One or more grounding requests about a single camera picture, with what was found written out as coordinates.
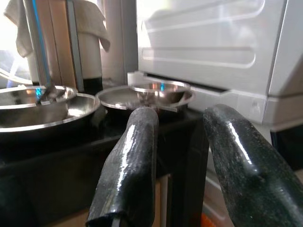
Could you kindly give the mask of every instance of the orange object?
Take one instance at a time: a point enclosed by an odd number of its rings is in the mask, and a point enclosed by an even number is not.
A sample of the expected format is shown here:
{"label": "orange object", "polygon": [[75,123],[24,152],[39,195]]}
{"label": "orange object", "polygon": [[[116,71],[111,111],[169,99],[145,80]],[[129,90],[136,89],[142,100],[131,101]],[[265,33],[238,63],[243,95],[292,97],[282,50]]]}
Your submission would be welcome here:
{"label": "orange object", "polygon": [[216,227],[216,225],[205,214],[201,216],[201,227]]}

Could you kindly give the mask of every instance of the metal bowl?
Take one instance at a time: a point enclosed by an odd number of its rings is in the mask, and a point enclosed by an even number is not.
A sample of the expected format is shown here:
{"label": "metal bowl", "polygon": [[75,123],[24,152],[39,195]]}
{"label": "metal bowl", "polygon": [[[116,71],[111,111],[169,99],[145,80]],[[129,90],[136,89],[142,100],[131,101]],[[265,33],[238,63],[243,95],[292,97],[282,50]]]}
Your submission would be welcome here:
{"label": "metal bowl", "polygon": [[70,87],[56,86],[66,90],[56,102],[36,101],[45,87],[13,87],[0,90],[0,127],[22,127],[63,120],[67,116],[67,102],[77,95]]}
{"label": "metal bowl", "polygon": [[[114,113],[129,115],[134,109],[143,106],[136,91],[132,90],[129,86],[113,87],[96,94],[96,97],[100,99],[101,104],[108,110]],[[168,115],[182,112],[187,108],[195,97],[195,94],[191,91],[185,91],[184,95],[177,103],[169,105],[147,105],[156,110],[159,116]]]}
{"label": "metal bowl", "polygon": [[137,92],[138,98],[144,103],[169,105],[179,102],[184,93],[190,90],[190,85],[177,81],[164,81],[132,85],[131,89]]}
{"label": "metal bowl", "polygon": [[74,131],[87,124],[92,114],[100,107],[100,101],[91,95],[77,94],[75,98],[67,102],[67,106],[67,115],[61,121],[39,125],[32,125],[28,122],[26,126],[23,123],[9,125],[6,122],[1,122],[0,142],[9,142],[15,139],[34,140],[58,135],[65,131]]}

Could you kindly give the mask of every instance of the white towel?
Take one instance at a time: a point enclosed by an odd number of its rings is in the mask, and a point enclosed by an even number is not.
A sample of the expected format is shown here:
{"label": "white towel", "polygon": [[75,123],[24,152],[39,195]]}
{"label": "white towel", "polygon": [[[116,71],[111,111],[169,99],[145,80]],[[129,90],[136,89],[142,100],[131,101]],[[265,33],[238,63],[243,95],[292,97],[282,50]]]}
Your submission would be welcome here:
{"label": "white towel", "polygon": [[[77,32],[91,34],[100,39],[103,49],[107,52],[110,41],[103,20],[105,20],[98,6],[86,0],[74,0]],[[4,15],[18,27],[16,46],[22,57],[28,56],[32,51],[32,43],[27,27],[27,20],[23,0],[10,0]]]}

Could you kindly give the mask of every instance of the white appliance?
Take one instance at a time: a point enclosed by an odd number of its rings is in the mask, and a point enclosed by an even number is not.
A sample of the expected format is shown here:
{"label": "white appliance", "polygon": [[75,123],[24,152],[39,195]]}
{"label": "white appliance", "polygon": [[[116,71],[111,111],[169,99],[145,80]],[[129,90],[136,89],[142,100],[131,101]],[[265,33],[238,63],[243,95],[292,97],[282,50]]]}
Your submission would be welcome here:
{"label": "white appliance", "polygon": [[[136,3],[139,70],[191,83],[191,108],[229,105],[269,141],[303,124],[303,1]],[[232,226],[211,153],[204,201],[217,226]]]}

